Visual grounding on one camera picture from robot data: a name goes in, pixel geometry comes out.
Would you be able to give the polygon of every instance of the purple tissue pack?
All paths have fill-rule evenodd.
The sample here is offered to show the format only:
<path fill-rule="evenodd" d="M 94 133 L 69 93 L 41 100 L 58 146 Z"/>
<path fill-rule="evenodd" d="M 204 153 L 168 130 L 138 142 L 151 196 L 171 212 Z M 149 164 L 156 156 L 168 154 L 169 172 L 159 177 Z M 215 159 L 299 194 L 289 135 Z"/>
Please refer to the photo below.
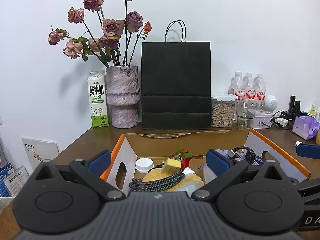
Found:
<path fill-rule="evenodd" d="M 318 122 L 312 116 L 297 116 L 294 120 L 292 131 L 305 140 L 310 140 L 317 136 L 320 128 Z"/>

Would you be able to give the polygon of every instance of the black bag handle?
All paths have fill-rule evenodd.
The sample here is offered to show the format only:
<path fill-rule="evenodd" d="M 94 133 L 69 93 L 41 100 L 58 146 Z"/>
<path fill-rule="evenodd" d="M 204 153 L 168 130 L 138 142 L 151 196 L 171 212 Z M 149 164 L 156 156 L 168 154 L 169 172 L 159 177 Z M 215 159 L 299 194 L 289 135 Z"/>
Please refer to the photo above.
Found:
<path fill-rule="evenodd" d="M 186 25 L 185 25 L 184 21 L 182 21 L 182 20 L 177 20 L 177 21 L 171 22 L 171 23 L 168 25 L 167 30 L 165 31 L 164 42 L 167 42 L 167 34 L 168 34 L 168 31 L 169 31 L 169 29 L 171 28 L 171 26 L 172 26 L 174 23 L 179 23 L 179 24 L 180 24 L 181 29 L 182 29 L 181 42 L 183 41 L 183 27 L 182 27 L 182 24 L 181 24 L 180 22 L 182 22 L 182 23 L 183 23 L 183 26 L 184 26 L 184 41 L 186 41 L 186 34 L 187 34 Z"/>

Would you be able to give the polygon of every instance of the brown tabletop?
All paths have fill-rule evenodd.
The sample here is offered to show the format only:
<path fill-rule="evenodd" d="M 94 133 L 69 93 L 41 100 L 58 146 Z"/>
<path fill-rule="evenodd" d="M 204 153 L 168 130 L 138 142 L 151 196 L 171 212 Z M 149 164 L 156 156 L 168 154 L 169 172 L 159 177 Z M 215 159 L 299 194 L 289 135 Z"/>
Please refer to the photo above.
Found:
<path fill-rule="evenodd" d="M 224 128 L 210 128 L 210 130 L 225 130 Z M 291 156 L 297 159 L 304 165 L 311 173 L 311 179 L 320 178 L 320 160 L 299 157 L 295 151 L 294 143 L 296 141 L 305 142 L 304 139 L 294 134 L 291 130 L 281 129 L 259 129 L 258 130 L 265 137 L 279 145 L 282 149 L 288 152 Z M 101 152 L 109 149 L 110 151 L 116 145 L 119 137 L 123 133 L 143 133 L 143 134 L 169 134 L 169 133 L 185 133 L 185 132 L 199 132 L 199 130 L 142 130 L 139 124 L 130 129 L 117 129 L 112 126 L 90 128 L 74 141 L 68 148 L 61 152 L 55 159 L 55 164 L 68 164 L 76 158 L 89 159 Z M 309 140 L 308 143 L 315 143 L 314 140 Z M 0 215 L 0 240 L 10 240 L 17 233 L 19 227 L 12 214 L 12 203 Z M 320 231 L 300 232 L 306 240 L 319 240 Z"/>

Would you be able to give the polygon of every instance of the white round speaker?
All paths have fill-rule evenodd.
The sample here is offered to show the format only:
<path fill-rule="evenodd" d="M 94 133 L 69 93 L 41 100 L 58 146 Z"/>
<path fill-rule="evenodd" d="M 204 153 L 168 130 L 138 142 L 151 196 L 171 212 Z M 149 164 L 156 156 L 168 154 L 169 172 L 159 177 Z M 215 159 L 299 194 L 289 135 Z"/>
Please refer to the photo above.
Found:
<path fill-rule="evenodd" d="M 264 110 L 268 112 L 273 112 L 278 107 L 278 101 L 275 96 L 267 95 L 264 99 Z"/>

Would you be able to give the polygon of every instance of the vase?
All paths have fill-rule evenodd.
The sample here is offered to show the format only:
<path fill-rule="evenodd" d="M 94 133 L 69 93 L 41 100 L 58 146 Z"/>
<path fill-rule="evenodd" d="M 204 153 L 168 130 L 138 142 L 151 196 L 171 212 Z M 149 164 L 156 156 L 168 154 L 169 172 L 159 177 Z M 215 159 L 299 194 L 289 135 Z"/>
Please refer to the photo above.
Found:
<path fill-rule="evenodd" d="M 112 126 L 131 128 L 138 124 L 140 101 L 137 66 L 111 66 L 107 73 L 107 104 L 112 106 Z"/>

